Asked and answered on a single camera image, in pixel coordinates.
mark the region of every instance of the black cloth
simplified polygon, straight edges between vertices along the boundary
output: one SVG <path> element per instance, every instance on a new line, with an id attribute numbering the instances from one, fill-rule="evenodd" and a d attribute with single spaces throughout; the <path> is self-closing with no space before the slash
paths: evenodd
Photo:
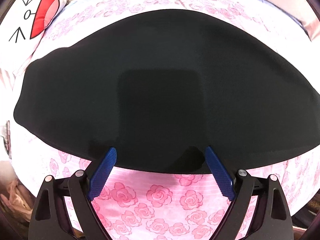
<path id="1" fill-rule="evenodd" d="M 122 19 L 32 62 L 14 118 L 89 160 L 113 146 L 118 167 L 210 173 L 208 145 L 234 170 L 319 145 L 319 97 L 246 32 L 169 9 Z"/>

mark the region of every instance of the blue gripper pad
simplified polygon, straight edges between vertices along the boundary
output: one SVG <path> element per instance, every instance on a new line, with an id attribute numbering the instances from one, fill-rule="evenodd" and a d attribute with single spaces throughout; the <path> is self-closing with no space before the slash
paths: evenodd
<path id="1" fill-rule="evenodd" d="M 116 160 L 117 151 L 115 148 L 111 147 L 89 182 L 90 189 L 88 192 L 88 198 L 91 201 L 95 197 L 100 196 L 110 172 L 116 164 Z"/>
<path id="2" fill-rule="evenodd" d="M 231 179 L 229 173 L 210 146 L 205 149 L 204 157 L 222 195 L 233 201 L 236 198 L 233 179 Z"/>

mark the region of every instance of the round metal joint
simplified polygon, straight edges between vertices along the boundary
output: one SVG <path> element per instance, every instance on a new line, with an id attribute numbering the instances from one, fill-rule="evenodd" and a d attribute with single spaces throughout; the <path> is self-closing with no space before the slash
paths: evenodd
<path id="1" fill-rule="evenodd" d="M 84 174 L 83 170 L 76 171 L 76 176 L 81 177 Z"/>
<path id="2" fill-rule="evenodd" d="M 239 171 L 238 171 L 238 174 L 239 174 L 240 176 L 242 176 L 242 177 L 247 176 L 247 172 L 246 172 L 245 170 L 239 170 Z"/>
<path id="3" fill-rule="evenodd" d="M 48 176 L 46 176 L 46 177 L 44 178 L 44 180 L 45 180 L 46 182 L 49 182 L 49 181 L 52 180 L 52 176 L 51 176 L 51 175 L 48 175 Z"/>
<path id="4" fill-rule="evenodd" d="M 276 175 L 271 174 L 271 175 L 270 175 L 270 179 L 273 180 L 273 181 L 277 181 L 278 178 L 277 178 Z"/>

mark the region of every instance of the black arrow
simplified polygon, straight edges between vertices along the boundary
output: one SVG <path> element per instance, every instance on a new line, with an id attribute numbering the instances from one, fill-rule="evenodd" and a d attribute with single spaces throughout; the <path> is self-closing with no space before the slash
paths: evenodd
<path id="1" fill-rule="evenodd" d="M 24 37 L 24 35 L 23 35 L 22 30 L 21 30 L 20 27 L 14 32 L 14 34 L 12 34 L 10 40 L 11 40 L 12 37 L 15 35 L 15 33 L 17 33 L 16 42 L 15 42 L 15 43 L 17 43 L 19 32 L 21 32 L 21 35 L 22 35 L 23 39 L 25 40 L 26 38 Z"/>
<path id="2" fill-rule="evenodd" d="M 23 1 L 23 3 L 24 3 L 25 6 L 27 6 L 29 3 L 32 2 L 32 0 L 31 0 L 31 1 L 28 0 L 27 2 L 25 2 L 24 0 L 22 0 L 22 1 Z"/>

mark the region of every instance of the pink fabric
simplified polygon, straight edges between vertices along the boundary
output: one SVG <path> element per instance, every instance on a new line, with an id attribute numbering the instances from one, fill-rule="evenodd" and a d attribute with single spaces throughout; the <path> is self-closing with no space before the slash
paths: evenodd
<path id="1" fill-rule="evenodd" d="M 285 55 L 295 66 L 299 62 L 292 51 L 287 52 L 287 46 L 301 47 L 310 42 L 291 19 L 274 8 L 270 13 L 257 0 L 91 0 L 90 3 L 84 8 L 77 7 L 79 11 L 62 13 L 48 28 L 35 55 L 42 57 L 56 48 L 71 46 L 95 32 L 95 28 L 121 18 L 163 8 L 196 10 L 233 24 Z M 12 165 L 34 195 L 46 175 L 57 179 L 69 177 L 90 163 L 49 147 L 14 122 L 11 129 Z M 320 147 L 249 173 L 263 178 L 276 174 L 294 214 L 320 188 Z M 66 203 L 72 225 L 81 230 L 71 199 L 66 197 Z M 247 232 L 255 203 L 253 197 L 237 239 Z M 158 174 L 117 167 L 100 196 L 92 202 L 106 230 L 116 240 L 207 240 L 229 204 L 210 174 Z"/>

